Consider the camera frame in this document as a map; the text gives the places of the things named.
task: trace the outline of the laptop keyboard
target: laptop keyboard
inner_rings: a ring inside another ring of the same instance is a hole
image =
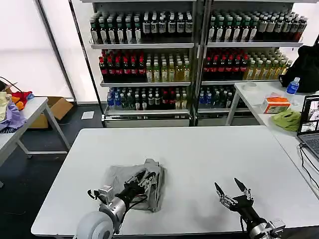
[[[319,154],[319,139],[309,139],[306,140],[306,143]]]

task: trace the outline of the green cloth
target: green cloth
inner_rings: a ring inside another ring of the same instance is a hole
[[[287,109],[274,116],[271,116],[273,122],[287,131],[297,131],[299,128],[301,113]]]

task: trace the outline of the red cloth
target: red cloth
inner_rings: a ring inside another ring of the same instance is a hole
[[[26,104],[26,102],[27,102],[27,98],[26,98],[26,97],[27,97],[29,94],[31,94],[31,93],[32,93],[32,91],[28,91],[28,92],[15,92],[15,93],[12,93],[12,96],[20,98],[19,101],[21,101],[21,102],[23,103],[23,105],[25,106],[25,104]]]

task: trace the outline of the paper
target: paper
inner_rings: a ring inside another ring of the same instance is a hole
[[[83,112],[82,120],[93,119],[94,111]]]

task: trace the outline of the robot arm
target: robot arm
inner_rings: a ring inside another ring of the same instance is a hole
[[[142,170],[124,183],[124,190],[112,195],[112,187],[104,186],[94,191],[94,199],[100,199],[102,204],[98,212],[85,215],[78,224],[76,238],[78,239],[110,239],[119,233],[125,214],[129,209],[147,199],[145,193],[152,183],[154,172]],[[136,197],[140,200],[130,206]]]
[[[253,209],[254,199],[251,197],[250,189],[247,189],[245,185],[236,178],[235,182],[244,195],[234,198],[225,195],[220,186],[215,183],[221,204],[229,210],[240,214],[240,219],[245,221],[247,225],[246,230],[251,239],[279,238],[286,225],[281,220],[268,222],[264,218],[259,217]]]

